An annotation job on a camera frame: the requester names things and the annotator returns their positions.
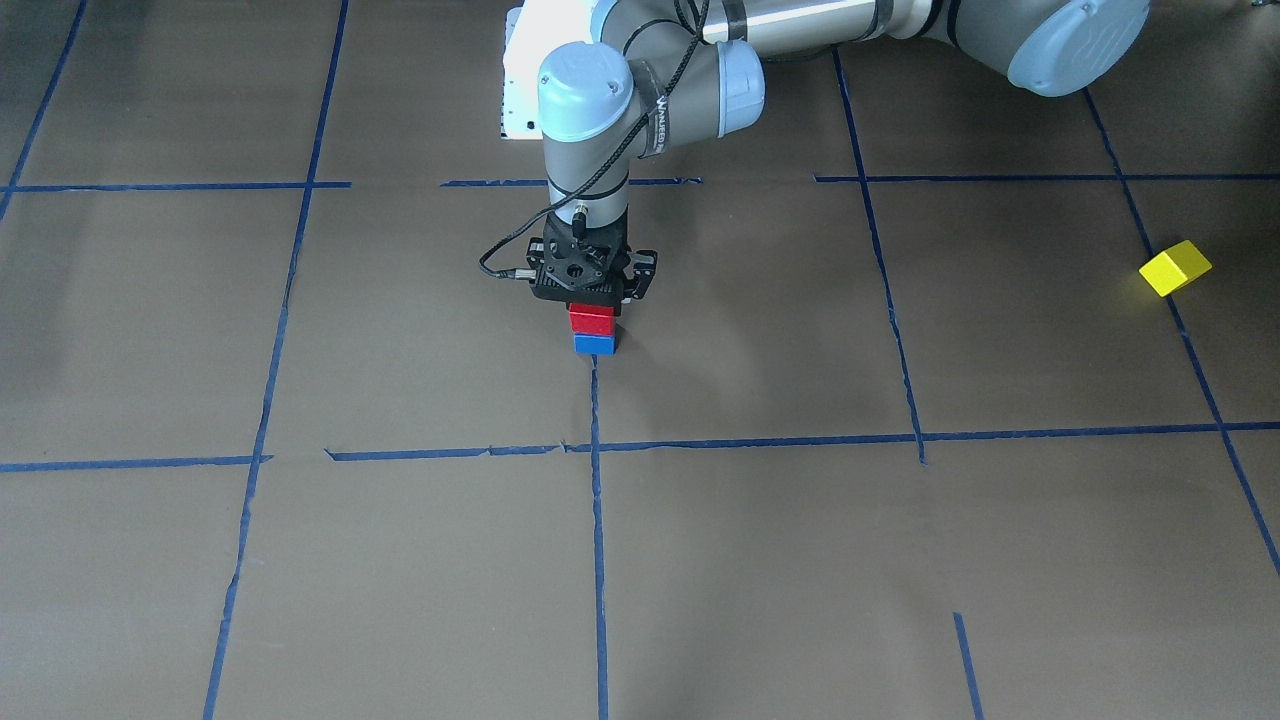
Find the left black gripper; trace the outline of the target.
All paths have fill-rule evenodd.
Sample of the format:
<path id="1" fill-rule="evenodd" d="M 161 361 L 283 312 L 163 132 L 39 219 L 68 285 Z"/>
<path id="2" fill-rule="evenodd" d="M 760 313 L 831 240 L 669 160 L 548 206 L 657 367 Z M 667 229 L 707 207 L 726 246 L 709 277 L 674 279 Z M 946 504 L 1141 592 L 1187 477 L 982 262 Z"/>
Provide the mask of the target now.
<path id="1" fill-rule="evenodd" d="M 544 224 L 540 238 L 558 238 L 561 249 L 564 249 L 564 243 L 573 249 L 579 245 L 590 243 L 603 246 L 611 252 L 621 251 L 622 259 L 627 265 L 623 269 L 623 304 L 617 309 L 617 313 L 622 311 L 625 304 L 643 299 L 657 273 L 657 252 L 631 249 L 627 241 L 627 224 L 625 222 L 613 222 L 600 228 L 586 228 L 579 234 L 564 222 L 548 222 Z"/>

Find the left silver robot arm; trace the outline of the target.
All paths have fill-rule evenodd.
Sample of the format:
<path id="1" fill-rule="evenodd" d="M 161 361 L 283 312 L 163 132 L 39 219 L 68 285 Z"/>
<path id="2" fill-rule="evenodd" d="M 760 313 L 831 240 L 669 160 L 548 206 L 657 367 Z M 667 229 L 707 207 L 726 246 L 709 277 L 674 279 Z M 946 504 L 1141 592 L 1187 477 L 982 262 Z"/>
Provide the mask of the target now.
<path id="1" fill-rule="evenodd" d="M 549 202 L 518 228 L 538 299 L 620 310 L 653 251 L 628 245 L 634 161 L 753 126 L 765 64 L 883 36 L 933 38 L 1019 88 L 1074 94 L 1140 35 L 1147 1 L 525 1 L 508 10 L 500 128 L 543 143 Z"/>

